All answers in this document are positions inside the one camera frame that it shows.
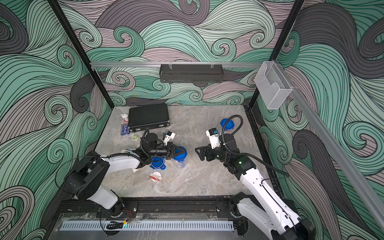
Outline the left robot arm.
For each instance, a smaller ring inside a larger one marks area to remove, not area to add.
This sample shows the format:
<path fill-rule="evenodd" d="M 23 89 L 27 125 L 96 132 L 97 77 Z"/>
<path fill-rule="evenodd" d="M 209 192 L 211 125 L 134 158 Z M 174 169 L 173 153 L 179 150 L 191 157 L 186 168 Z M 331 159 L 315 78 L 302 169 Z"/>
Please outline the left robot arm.
<path fill-rule="evenodd" d="M 173 144 L 171 140 L 160 140 L 153 133 L 145 133 L 137 149 L 128 153 L 101 156 L 95 151 L 81 158 L 68 172 L 65 183 L 79 200 L 89 200 L 118 217 L 125 208 L 123 200 L 112 190 L 102 185 L 104 178 L 120 170 L 136 170 L 152 163 L 159 157 L 174 159 L 186 150 Z"/>

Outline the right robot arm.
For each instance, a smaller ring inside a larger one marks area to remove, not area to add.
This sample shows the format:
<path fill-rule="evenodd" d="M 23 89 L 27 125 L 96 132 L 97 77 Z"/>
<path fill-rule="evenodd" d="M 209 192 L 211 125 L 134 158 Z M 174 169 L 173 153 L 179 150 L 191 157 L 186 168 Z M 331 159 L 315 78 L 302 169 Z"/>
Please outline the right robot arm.
<path fill-rule="evenodd" d="M 313 240 L 315 226 L 309 219 L 302 219 L 266 182 L 262 173 L 250 159 L 240 153 L 232 134 L 220 135 L 213 128 L 206 132 L 208 146 L 196 148 L 201 161 L 219 160 L 228 171 L 247 187 L 256 198 L 254 203 L 243 193 L 233 197 L 234 215 L 250 220 L 270 240 Z"/>

